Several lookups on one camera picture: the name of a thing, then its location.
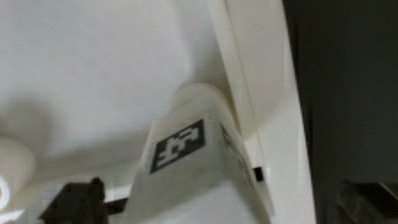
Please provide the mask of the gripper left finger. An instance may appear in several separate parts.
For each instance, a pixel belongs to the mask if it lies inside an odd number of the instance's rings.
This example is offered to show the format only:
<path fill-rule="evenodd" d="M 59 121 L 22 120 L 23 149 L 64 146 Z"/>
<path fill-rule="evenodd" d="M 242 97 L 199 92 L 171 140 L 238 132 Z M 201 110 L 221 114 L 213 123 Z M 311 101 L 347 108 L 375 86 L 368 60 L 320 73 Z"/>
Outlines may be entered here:
<path fill-rule="evenodd" d="M 41 213 L 45 224 L 109 224 L 105 183 L 68 183 Z"/>

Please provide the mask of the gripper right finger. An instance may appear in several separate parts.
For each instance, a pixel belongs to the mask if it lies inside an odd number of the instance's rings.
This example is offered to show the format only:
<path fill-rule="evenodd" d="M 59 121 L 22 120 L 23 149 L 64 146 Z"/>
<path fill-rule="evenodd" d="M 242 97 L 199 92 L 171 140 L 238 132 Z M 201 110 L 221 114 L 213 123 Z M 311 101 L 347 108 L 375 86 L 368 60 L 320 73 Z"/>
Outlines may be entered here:
<path fill-rule="evenodd" d="M 334 224 L 398 224 L 398 183 L 343 182 Z"/>

